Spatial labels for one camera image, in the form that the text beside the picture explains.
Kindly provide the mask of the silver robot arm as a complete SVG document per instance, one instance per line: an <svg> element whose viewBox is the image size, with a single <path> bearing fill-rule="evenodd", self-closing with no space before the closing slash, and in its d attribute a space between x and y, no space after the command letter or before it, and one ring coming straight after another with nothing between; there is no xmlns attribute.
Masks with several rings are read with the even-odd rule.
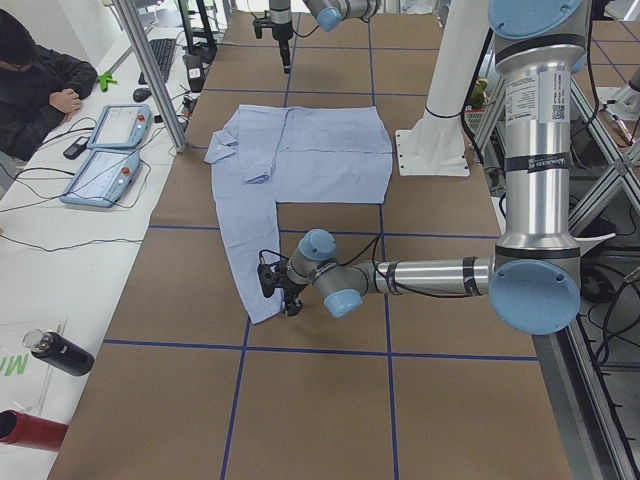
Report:
<svg viewBox="0 0 640 480"><path fill-rule="evenodd" d="M375 0L310 0L304 1L306 8L315 18L317 27L324 32L334 30L342 21L359 19L368 22L379 10L380 1ZM272 38L278 43L280 57L285 74L291 73L291 52L289 41L298 36L294 31L291 2L272 0L263 17L253 20L254 33L261 39L264 30L270 30Z"/></svg>
<svg viewBox="0 0 640 480"><path fill-rule="evenodd" d="M587 1L493 1L496 68L506 87L506 229L490 259L378 262L343 266L334 237L309 231L278 266L288 315L314 286L335 317L369 293L459 299L488 295L498 316L531 335L569 325L580 307L580 258L587 244L568 227L572 157L571 73L588 44Z"/></svg>

